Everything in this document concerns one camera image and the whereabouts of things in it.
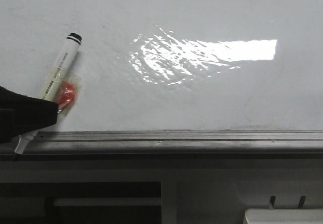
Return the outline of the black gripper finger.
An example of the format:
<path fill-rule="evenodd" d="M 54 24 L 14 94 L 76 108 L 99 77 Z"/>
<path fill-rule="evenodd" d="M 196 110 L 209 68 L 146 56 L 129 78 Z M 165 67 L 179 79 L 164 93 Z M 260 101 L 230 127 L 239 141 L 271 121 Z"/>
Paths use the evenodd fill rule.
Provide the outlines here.
<path fill-rule="evenodd" d="M 1 144 L 21 134 L 57 123 L 57 103 L 28 97 L 1 87 Z"/>

